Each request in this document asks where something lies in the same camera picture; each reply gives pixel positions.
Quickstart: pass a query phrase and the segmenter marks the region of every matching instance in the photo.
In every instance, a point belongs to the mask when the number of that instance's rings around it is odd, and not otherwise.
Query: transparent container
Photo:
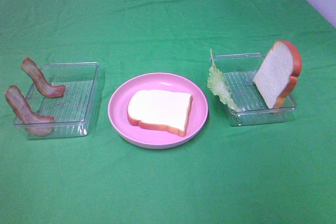
[[[221,55],[214,57],[217,68],[223,72],[232,91],[232,99],[239,112],[224,106],[231,126],[280,123],[292,119],[296,103],[287,96],[281,108],[269,109],[260,95],[253,78],[264,60],[258,52],[251,54]]]
[[[98,90],[99,64],[97,62],[56,63],[43,65],[40,70],[52,85],[65,85],[62,97],[41,95],[33,83],[26,95],[31,109],[40,115],[54,117],[53,123],[24,124],[15,117],[14,126],[28,139],[85,136],[89,133]],[[29,134],[27,130],[51,127],[45,136]]]

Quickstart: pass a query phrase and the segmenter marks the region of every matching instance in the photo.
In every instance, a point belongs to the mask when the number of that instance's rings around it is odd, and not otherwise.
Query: green fabric
[[[207,85],[215,54],[262,52],[277,39],[303,69],[286,123],[231,127]],[[0,99],[0,223],[335,223],[336,29],[305,0],[0,0],[0,90],[19,66],[101,64],[88,136],[29,141]],[[148,72],[195,82],[209,115],[179,147],[123,140],[107,105]]]

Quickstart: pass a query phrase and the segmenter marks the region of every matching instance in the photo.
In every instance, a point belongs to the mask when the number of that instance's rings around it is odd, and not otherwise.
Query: white bread slice
[[[140,90],[128,105],[130,124],[185,136],[192,95],[166,90]]]
[[[298,82],[301,68],[298,49],[289,41],[277,40],[253,79],[268,108],[284,104]]]

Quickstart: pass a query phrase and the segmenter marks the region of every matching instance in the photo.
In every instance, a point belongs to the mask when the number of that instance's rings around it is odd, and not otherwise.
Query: lettuce leaf
[[[209,77],[207,83],[208,88],[212,91],[214,95],[219,96],[219,99],[223,104],[227,104],[228,107],[234,111],[240,111],[237,104],[231,98],[231,88],[227,84],[224,74],[215,65],[212,50],[211,59],[212,66],[209,69]]]

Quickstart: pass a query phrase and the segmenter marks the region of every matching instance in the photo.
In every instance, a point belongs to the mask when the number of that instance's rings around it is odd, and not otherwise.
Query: toy bacon
[[[52,116],[39,115],[33,112],[20,89],[15,85],[10,85],[7,88],[5,98],[10,107],[12,107],[15,115],[25,124],[54,122]],[[45,136],[49,134],[53,128],[51,126],[36,126],[26,128],[26,130],[32,135]]]
[[[65,90],[65,85],[52,86],[50,85],[41,70],[37,67],[35,62],[29,57],[26,57],[21,64],[21,69],[29,75],[33,80],[38,92],[40,92],[45,97],[61,97]]]

